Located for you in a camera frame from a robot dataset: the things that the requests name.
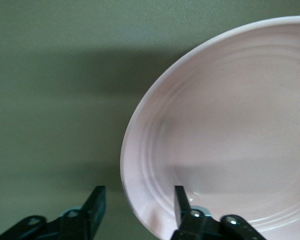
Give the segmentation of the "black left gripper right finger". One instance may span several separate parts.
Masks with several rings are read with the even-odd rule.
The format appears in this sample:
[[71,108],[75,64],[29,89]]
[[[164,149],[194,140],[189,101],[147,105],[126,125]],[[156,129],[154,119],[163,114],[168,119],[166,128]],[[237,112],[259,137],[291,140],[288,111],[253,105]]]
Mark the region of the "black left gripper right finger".
[[224,215],[219,221],[207,209],[191,207],[185,189],[174,187],[174,213],[177,229],[172,240],[264,240],[252,225],[235,214]]

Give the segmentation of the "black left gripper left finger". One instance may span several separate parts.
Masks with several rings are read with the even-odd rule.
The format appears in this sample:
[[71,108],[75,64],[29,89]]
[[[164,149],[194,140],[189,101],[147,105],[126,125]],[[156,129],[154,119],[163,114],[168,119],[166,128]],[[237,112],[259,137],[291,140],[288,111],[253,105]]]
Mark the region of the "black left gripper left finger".
[[106,187],[96,186],[80,208],[53,221],[31,215],[0,234],[0,240],[92,240],[106,212]]

